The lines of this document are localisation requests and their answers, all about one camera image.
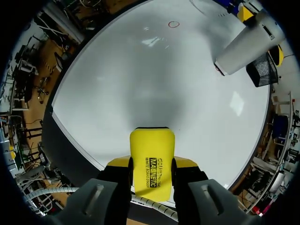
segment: desk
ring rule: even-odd
[[[244,25],[233,15],[218,17],[213,2],[211,8],[203,14],[189,0],[147,1],[86,43],[48,101],[42,141],[52,161],[77,164],[77,175],[66,170],[78,181],[83,164],[92,164],[90,176],[129,155],[135,128],[169,127],[175,155],[229,188],[257,147],[270,87],[256,88],[245,68],[227,77],[215,69],[215,57]],[[54,143],[65,146],[64,162]],[[165,204],[174,206],[173,198]]]

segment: wall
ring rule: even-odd
[[[283,41],[280,46],[285,56],[292,55],[288,42]],[[277,67],[279,84],[274,85],[274,89],[278,94],[279,101],[289,100],[288,93],[292,92],[292,97],[295,99],[294,109],[300,110],[300,68],[294,55],[284,58],[284,61],[280,67]],[[281,112],[289,112],[289,106],[281,106]]]

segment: cable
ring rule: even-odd
[[[65,10],[64,10],[64,12],[65,12],[65,14],[66,14],[67,18],[68,18],[68,19],[70,19],[70,18],[69,18],[69,16],[68,16],[68,14],[67,14],[67,12],[66,12]]]
[[[40,176],[42,174],[42,172],[40,172],[39,174],[37,174],[34,178],[32,178],[32,179],[26,179],[26,180],[28,180],[27,182],[28,183],[26,183],[26,185],[21,189],[21,191],[24,191],[26,188],[28,188],[34,181],[36,181],[37,179],[38,179],[38,177]]]
[[[243,203],[243,205],[245,205],[245,203],[244,203],[244,200],[246,200],[247,202],[249,202],[249,203],[253,203],[252,201],[249,201],[248,199],[245,199],[244,197],[243,197],[243,194],[244,194],[244,190],[245,189],[243,189],[243,191],[242,191],[242,196],[241,196],[241,199],[242,199],[242,203]]]
[[[40,210],[39,208],[34,207],[34,206],[32,206],[32,205],[28,205],[28,207],[30,207],[31,210],[32,210],[33,212],[35,212],[36,214],[40,214],[40,213],[42,212],[42,210]]]
[[[42,203],[42,207],[44,207],[45,210],[41,210],[38,207],[35,207],[35,206],[32,206],[32,205],[28,205],[28,206],[32,209],[37,209],[39,212],[48,213],[53,208],[52,200],[49,199],[49,201],[50,201],[50,204],[51,204],[50,208],[48,208],[47,206],[44,205],[44,203]]]
[[[30,201],[33,198],[39,197],[40,195],[46,195],[51,193],[61,193],[61,192],[75,192],[79,187],[53,187],[53,188],[42,188],[36,191],[31,192],[28,195],[24,196],[26,202]]]
[[[29,154],[32,154],[32,146],[33,146],[33,142],[31,143],[31,146],[29,147]]]
[[[267,163],[267,164],[270,164],[270,165],[277,165],[277,163],[276,162],[274,162],[274,164],[273,163],[271,163],[271,162],[267,162],[267,161],[264,161],[265,163]]]
[[[196,9],[198,9],[198,11],[199,11],[200,13],[202,13],[203,15],[205,15],[205,13],[202,12],[202,11],[195,5],[195,3],[194,3],[193,0],[189,0],[189,2],[190,2]]]
[[[39,28],[42,28],[42,29],[46,29],[46,30],[51,30],[52,32],[56,32],[56,33],[59,33],[59,34],[62,34],[62,35],[65,35],[64,33],[60,32],[60,31],[57,31],[57,30],[54,30],[52,28],[47,28],[47,27],[43,27],[43,26],[40,26],[38,25]]]
[[[289,56],[292,56],[292,55],[295,55],[295,54],[290,54],[290,55],[287,55],[287,56],[285,56],[285,57],[283,57],[283,58],[286,58],[286,57],[289,57]]]
[[[36,121],[43,121],[43,120],[41,120],[41,119],[37,119],[37,120],[35,120],[35,121],[33,121],[32,123],[34,123],[34,122],[36,122]]]
[[[54,187],[54,188],[42,188],[36,191],[31,192],[28,195],[24,196],[24,200],[26,202],[30,201],[33,198],[36,198],[40,195],[46,195],[46,194],[51,194],[51,193],[61,193],[61,192],[75,192],[77,191],[79,188],[78,187]],[[131,195],[132,196],[132,200],[131,201],[135,201],[147,206],[150,206],[151,208],[157,210],[158,212],[164,214],[165,216],[171,218],[172,220],[178,222],[178,215],[177,212],[162,205],[159,204],[157,202],[154,202],[150,199],[147,198],[143,198],[143,197],[139,197],[136,195]]]
[[[31,170],[35,165],[41,165],[40,163],[34,162],[33,164],[31,164],[28,168],[26,168],[26,171],[28,172],[29,170]]]
[[[14,116],[17,116],[17,117],[20,117],[21,119],[23,119],[22,116],[18,116],[18,115],[12,115],[12,116],[9,116],[9,117],[14,117]]]
[[[136,201],[138,203],[142,203],[144,205],[150,206],[151,208],[153,208],[154,210],[157,210],[158,212],[164,214],[165,216],[171,218],[172,220],[178,222],[178,215],[177,212],[162,205],[159,204],[157,202],[154,202],[150,199],[147,198],[143,198],[140,196],[136,196],[136,195],[131,195],[132,196],[132,200],[131,201]]]
[[[32,149],[37,149],[39,146],[34,147],[34,148],[30,148],[30,149],[23,149],[23,150],[32,150]]]
[[[37,16],[45,25],[46,25],[46,27],[42,27],[42,26],[40,26],[40,25],[38,25],[38,27],[42,27],[42,28],[45,28],[45,29],[48,29],[48,30],[51,30],[55,35],[57,35],[57,33],[59,33],[59,34],[63,34],[63,35],[65,35],[64,33],[61,33],[61,32],[59,32],[59,31],[57,31],[57,30],[54,30],[54,29],[52,29],[52,28],[50,28],[49,26],[48,26],[48,24],[41,18],[41,17],[39,17],[39,16]]]
[[[34,164],[29,165],[27,168],[25,168],[25,172],[22,174],[25,174],[26,172],[28,172],[29,170],[31,170],[33,168]]]
[[[39,172],[35,177],[29,177],[28,179],[24,179],[23,181],[26,181],[26,180],[35,180],[35,179],[37,179],[42,173],[43,173],[43,171]]]
[[[36,179],[32,179],[30,181],[37,181],[37,180],[51,180],[51,179],[47,179],[47,178],[36,178]]]
[[[86,6],[84,3],[83,3],[83,0],[79,0],[80,3],[85,7],[85,8],[90,8],[90,6]],[[101,0],[99,0],[95,5],[91,6],[91,7],[95,7],[96,5],[98,5],[99,3],[101,2]]]

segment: metal rack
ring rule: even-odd
[[[294,131],[294,128],[292,127],[292,125],[293,125],[293,99],[292,99],[292,94],[291,93],[289,93],[289,96],[290,96],[290,101],[289,101],[289,104],[290,104],[290,113],[288,115],[289,116],[288,131],[287,131],[287,134],[286,134],[286,136],[284,138],[285,139],[285,143],[284,143],[284,146],[283,146],[283,151],[281,152],[281,155],[279,157],[278,165],[276,166],[275,172],[270,172],[267,169],[262,168],[261,166],[255,164],[253,162],[251,163],[252,166],[255,166],[257,168],[260,168],[260,169],[263,169],[265,171],[268,171],[268,172],[270,172],[273,175],[272,175],[269,183],[267,184],[267,186],[264,188],[263,191],[261,191],[261,194],[258,194],[256,196],[255,202],[253,202],[249,207],[246,207],[243,203],[241,203],[239,201],[240,204],[242,205],[242,207],[244,208],[244,211],[246,213],[249,213],[253,209],[253,207],[255,207],[259,203],[259,201],[264,197],[264,195],[269,191],[271,185],[273,184],[273,181],[277,177],[278,173],[281,171],[281,166],[284,163],[285,153],[286,153],[286,151],[289,149],[289,147],[291,145],[291,137],[292,137],[293,131]]]
[[[13,82],[13,89],[11,91],[11,96],[10,96],[10,111],[9,111],[9,114],[11,115],[13,111],[25,111],[25,110],[29,110],[29,107],[28,107],[28,103],[25,102],[25,107],[24,108],[15,108],[14,107],[14,101],[24,101],[24,98],[23,99],[18,99],[18,98],[15,98],[15,86],[16,86],[16,81],[14,80]]]

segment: white spiral cable wrap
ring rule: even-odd
[[[60,192],[75,192],[79,188],[78,187],[54,187],[54,188],[42,188],[36,191],[31,192],[28,195],[25,195],[24,200],[30,201],[31,199],[38,197],[40,195],[46,195],[51,193],[60,193]]]
[[[150,199],[147,199],[147,198],[143,198],[143,197],[140,197],[140,196],[136,196],[136,195],[132,195],[132,201],[136,201],[138,203],[142,203],[144,205],[148,205],[150,206],[151,208],[159,211],[160,213],[164,214],[165,216],[171,218],[172,220],[178,222],[178,216],[177,216],[177,212],[162,205],[162,204],[159,204],[157,202],[154,202]]]
[[[51,193],[61,193],[61,192],[75,192],[77,191],[79,188],[78,187],[54,187],[54,188],[42,188],[36,191],[31,192],[28,195],[25,195],[24,200],[30,201],[31,199],[38,197],[40,195],[46,195],[46,194],[51,194]],[[164,214],[165,216],[171,218],[172,220],[178,222],[178,216],[177,216],[177,212],[162,205],[159,204],[157,202],[154,202],[150,199],[147,198],[143,198],[143,197],[139,197],[136,195],[131,195],[132,196],[132,200],[131,201],[135,201],[144,205],[147,205],[157,211],[159,211],[160,213]]]

